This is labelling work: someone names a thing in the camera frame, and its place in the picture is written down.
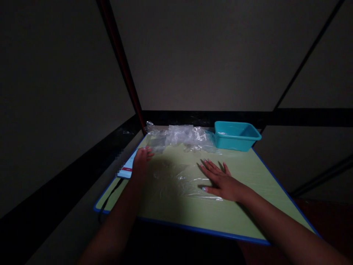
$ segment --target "floor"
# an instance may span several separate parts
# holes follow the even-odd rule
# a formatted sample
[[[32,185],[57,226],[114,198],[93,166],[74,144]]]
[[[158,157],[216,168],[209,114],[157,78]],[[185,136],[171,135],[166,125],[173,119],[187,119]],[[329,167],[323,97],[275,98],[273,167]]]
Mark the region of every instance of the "floor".
[[[329,244],[353,261],[353,205],[295,200],[307,219]],[[238,241],[247,264],[290,264],[278,247]]]

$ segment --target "plastic bag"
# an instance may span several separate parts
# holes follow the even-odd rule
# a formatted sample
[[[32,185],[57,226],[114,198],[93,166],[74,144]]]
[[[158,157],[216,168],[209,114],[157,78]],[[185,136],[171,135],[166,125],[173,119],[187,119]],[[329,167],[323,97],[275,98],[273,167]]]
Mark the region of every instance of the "plastic bag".
[[[178,165],[163,161],[155,167],[153,189],[154,195],[160,199],[186,196],[216,201],[223,200],[221,197],[202,190],[202,187],[212,186],[212,183],[197,165]]]
[[[221,151],[215,146],[214,133],[203,129],[202,127],[194,127],[193,125],[169,125],[168,130],[158,130],[152,122],[147,122],[146,131],[149,137],[165,138],[165,141],[157,141],[156,143],[148,143],[151,139],[147,139],[147,144],[155,146],[158,152],[163,152],[168,145],[178,146],[185,145],[185,152],[205,151],[208,153],[221,154]]]

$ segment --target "teal plastic bin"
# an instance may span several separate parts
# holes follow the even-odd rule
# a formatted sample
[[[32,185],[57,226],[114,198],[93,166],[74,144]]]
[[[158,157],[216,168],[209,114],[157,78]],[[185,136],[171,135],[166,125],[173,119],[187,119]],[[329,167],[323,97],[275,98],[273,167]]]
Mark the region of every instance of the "teal plastic bin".
[[[216,121],[214,123],[216,147],[247,152],[261,134],[250,123]]]

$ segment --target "table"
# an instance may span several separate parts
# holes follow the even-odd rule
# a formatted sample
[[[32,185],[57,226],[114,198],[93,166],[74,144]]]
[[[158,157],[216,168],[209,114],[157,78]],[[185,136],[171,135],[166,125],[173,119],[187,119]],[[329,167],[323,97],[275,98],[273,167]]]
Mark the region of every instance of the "table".
[[[139,147],[146,144],[144,138]],[[185,152],[184,148],[184,145],[167,146],[163,154],[155,155],[149,162],[148,181],[143,191],[138,218],[201,233],[270,245],[266,236],[240,204],[214,198],[200,198],[208,194],[198,187],[197,181],[193,187],[196,195],[190,195],[192,193],[190,185],[187,186],[185,194],[185,187],[178,177],[204,178],[197,164],[200,164],[202,159],[211,159],[214,163],[224,161],[232,176],[318,235],[252,148],[248,152],[220,149],[222,154]],[[111,182],[95,204],[95,211],[101,210],[118,181],[119,178],[116,177]],[[128,180],[123,180],[112,193],[105,205],[104,213],[109,213],[113,208],[127,182]]]

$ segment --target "crumpled plastic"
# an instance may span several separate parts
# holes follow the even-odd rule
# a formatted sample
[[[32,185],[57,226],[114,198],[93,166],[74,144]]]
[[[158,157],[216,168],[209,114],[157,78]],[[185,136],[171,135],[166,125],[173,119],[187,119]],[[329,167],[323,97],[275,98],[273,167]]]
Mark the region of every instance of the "crumpled plastic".
[[[211,181],[197,165],[178,165],[162,161],[153,170],[154,196],[159,199],[186,196],[199,199],[222,201],[221,197],[209,194],[202,187],[211,186]]]
[[[158,130],[152,122],[148,121],[146,131],[148,132],[147,145],[153,148],[154,153],[163,153],[168,145],[184,144],[185,152],[205,151],[221,154],[221,151],[215,146],[214,133],[202,127],[169,125],[167,130]]]

